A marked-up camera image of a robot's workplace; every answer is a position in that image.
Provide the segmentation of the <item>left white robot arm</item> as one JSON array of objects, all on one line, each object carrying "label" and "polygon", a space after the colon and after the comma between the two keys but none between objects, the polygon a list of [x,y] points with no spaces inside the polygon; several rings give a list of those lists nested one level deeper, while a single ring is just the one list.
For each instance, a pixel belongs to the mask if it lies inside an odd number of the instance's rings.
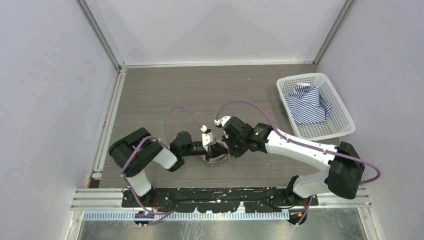
[{"label": "left white robot arm", "polygon": [[230,153],[210,130],[206,130],[201,136],[201,141],[193,141],[190,133],[181,131],[169,146],[165,146],[142,127],[113,143],[108,154],[120,168],[125,182],[135,192],[135,202],[141,207],[148,207],[154,197],[153,186],[145,168],[151,162],[169,172],[175,172],[184,165],[184,157],[200,156],[207,163],[215,163]]}]

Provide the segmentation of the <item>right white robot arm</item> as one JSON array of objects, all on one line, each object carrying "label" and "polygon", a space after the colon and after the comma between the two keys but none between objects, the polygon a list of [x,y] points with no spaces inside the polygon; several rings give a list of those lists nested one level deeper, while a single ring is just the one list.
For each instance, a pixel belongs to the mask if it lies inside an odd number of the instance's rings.
[{"label": "right white robot arm", "polygon": [[214,120],[214,124],[223,130],[222,140],[234,157],[247,151],[262,152],[286,156],[319,170],[307,176],[294,175],[290,179],[283,195],[291,205],[299,205],[304,199],[324,193],[348,200],[356,197],[365,165],[352,159],[358,154],[351,144],[321,144],[265,123],[252,127],[236,116],[224,116]]}]

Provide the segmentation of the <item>numbered metal key ring disc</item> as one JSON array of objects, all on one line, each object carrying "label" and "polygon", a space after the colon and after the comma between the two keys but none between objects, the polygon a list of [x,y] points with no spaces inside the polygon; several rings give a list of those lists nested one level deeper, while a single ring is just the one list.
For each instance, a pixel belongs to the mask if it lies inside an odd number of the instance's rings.
[{"label": "numbered metal key ring disc", "polygon": [[217,141],[216,144],[208,148],[206,155],[202,155],[201,159],[208,165],[216,165],[230,157],[231,154],[227,144]]}]

